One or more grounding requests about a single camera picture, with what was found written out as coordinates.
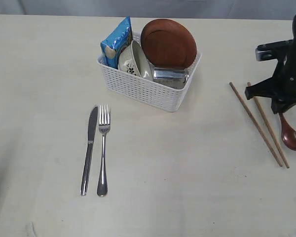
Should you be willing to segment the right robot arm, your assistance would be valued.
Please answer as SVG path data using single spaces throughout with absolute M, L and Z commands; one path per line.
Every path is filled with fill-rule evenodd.
M 247 86 L 245 96 L 271 98 L 274 114 L 284 113 L 296 105 L 296 15 L 292 23 L 293 39 L 265 43 L 256 47 L 256 60 L 277 60 L 273 75 Z

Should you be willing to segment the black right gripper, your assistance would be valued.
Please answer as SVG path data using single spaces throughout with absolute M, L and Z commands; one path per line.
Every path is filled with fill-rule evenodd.
M 246 99 L 271 98 L 274 114 L 284 113 L 296 105 L 296 58 L 278 60 L 272 77 L 245 89 Z

